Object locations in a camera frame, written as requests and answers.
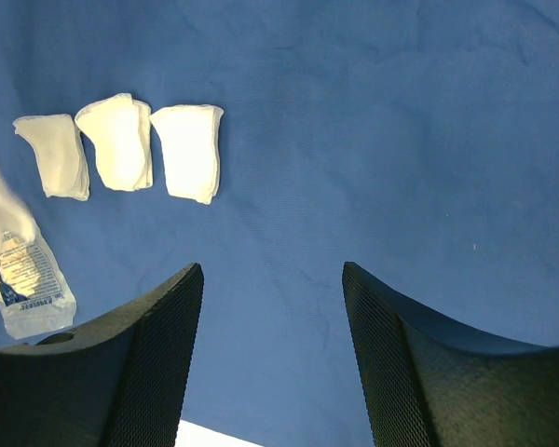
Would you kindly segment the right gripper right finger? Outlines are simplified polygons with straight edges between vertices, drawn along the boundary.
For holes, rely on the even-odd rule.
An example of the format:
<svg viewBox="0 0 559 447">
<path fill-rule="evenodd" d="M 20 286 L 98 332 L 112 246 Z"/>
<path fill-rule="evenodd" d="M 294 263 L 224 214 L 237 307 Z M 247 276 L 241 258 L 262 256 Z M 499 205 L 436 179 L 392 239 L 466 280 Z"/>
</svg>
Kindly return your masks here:
<svg viewBox="0 0 559 447">
<path fill-rule="evenodd" d="M 559 446 L 559 346 L 473 328 L 347 262 L 342 286 L 377 446 Z"/>
</svg>

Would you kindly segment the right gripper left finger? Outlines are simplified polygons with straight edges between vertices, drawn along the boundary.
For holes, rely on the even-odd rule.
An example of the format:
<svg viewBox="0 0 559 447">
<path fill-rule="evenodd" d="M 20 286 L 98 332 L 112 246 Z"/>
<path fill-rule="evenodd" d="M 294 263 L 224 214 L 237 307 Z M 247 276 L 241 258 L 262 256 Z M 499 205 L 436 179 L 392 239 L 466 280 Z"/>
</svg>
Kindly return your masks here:
<svg viewBox="0 0 559 447">
<path fill-rule="evenodd" d="M 203 288 L 190 264 L 74 329 L 0 349 L 0 446 L 172 446 Z"/>
</svg>

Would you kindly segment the clear packet with gloves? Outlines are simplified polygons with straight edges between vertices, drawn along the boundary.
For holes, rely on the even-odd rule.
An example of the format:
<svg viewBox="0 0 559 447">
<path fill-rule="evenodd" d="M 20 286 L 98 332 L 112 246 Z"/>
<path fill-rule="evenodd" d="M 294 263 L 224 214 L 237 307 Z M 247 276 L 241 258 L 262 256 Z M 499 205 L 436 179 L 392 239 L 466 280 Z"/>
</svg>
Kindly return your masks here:
<svg viewBox="0 0 559 447">
<path fill-rule="evenodd" d="M 32 242 L 3 234 L 0 312 L 8 335 L 17 340 L 73 325 L 75 296 L 40 233 Z"/>
</svg>

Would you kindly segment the blue surgical drape cloth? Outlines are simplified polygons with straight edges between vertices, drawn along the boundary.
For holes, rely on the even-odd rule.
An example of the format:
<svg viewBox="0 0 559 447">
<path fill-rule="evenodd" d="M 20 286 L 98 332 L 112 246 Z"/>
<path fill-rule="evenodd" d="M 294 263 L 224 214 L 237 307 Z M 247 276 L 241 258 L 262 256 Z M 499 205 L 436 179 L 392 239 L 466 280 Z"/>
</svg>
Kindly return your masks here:
<svg viewBox="0 0 559 447">
<path fill-rule="evenodd" d="M 128 92 L 223 108 L 208 206 L 90 175 L 46 197 L 25 115 Z M 0 1 L 0 171 L 82 324 L 189 263 L 182 416 L 369 446 L 344 262 L 486 332 L 559 345 L 559 1 Z"/>
</svg>

